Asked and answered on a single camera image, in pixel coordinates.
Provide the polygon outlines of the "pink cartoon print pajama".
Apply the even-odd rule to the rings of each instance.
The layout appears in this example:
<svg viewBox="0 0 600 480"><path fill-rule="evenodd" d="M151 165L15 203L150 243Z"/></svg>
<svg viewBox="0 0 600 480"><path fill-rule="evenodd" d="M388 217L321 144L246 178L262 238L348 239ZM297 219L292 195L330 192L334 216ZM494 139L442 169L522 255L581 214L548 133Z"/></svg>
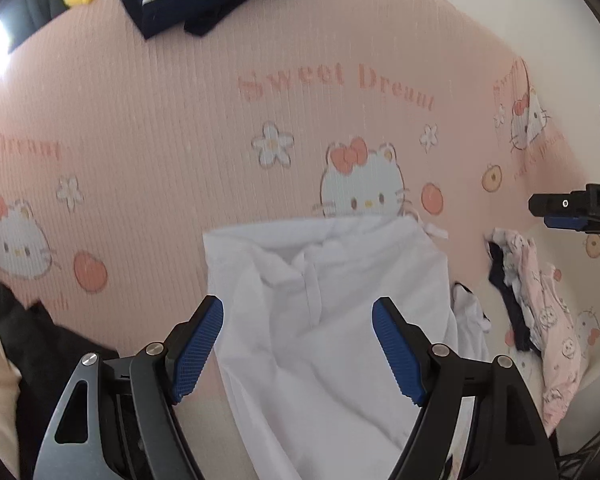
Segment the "pink cartoon print pajama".
<svg viewBox="0 0 600 480"><path fill-rule="evenodd" d="M541 341L542 422L552 434L566 416L584 370L576 326L558 295L555 268L540 263L534 241L503 229L494 230L492 240L504 252L505 283L532 322L530 332Z"/></svg>

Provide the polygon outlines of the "white shirt navy trim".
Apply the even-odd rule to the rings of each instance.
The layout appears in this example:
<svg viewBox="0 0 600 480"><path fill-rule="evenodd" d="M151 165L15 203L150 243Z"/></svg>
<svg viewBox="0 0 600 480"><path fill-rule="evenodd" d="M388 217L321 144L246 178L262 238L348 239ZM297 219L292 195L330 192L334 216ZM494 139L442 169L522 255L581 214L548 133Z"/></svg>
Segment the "white shirt navy trim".
<svg viewBox="0 0 600 480"><path fill-rule="evenodd" d="M488 322L454 292L435 226L410 216L296 219L204 236L222 301L215 353L261 479L385 479L418 415L372 326L388 297L460 356L487 360Z"/></svg>

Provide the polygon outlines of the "navy garment under pajama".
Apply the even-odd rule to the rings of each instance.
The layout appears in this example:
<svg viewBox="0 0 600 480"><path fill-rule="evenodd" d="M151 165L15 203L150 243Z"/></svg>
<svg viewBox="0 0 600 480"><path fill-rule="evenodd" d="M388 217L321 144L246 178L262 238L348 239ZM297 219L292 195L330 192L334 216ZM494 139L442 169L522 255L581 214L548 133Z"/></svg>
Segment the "navy garment under pajama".
<svg viewBox="0 0 600 480"><path fill-rule="evenodd" d="M505 281L503 249L498 244L489 242L488 251L491 259L489 282L498 290L504 302L513 331L514 346L518 351L536 351L531 341L531 330L524 320L522 307L516 299L513 287L507 285Z"/></svg>

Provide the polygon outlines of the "pink cream Hello Kitty blanket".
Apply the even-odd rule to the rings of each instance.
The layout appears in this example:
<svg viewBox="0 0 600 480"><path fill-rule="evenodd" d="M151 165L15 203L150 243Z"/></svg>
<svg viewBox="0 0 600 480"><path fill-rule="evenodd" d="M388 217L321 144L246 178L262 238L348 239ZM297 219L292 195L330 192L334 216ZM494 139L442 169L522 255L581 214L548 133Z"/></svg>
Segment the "pink cream Hello Kitty blanket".
<svg viewBox="0 0 600 480"><path fill-rule="evenodd" d="M512 353L486 238L554 266L584 374L562 452L600 429L600 238L528 213L600 181L600 25L582 0L251 0L204 38L145 39L121 0L36 32L0 68L0 280L121 353L191 315L204 236L410 216ZM176 410L210 479L261 479L216 353Z"/></svg>

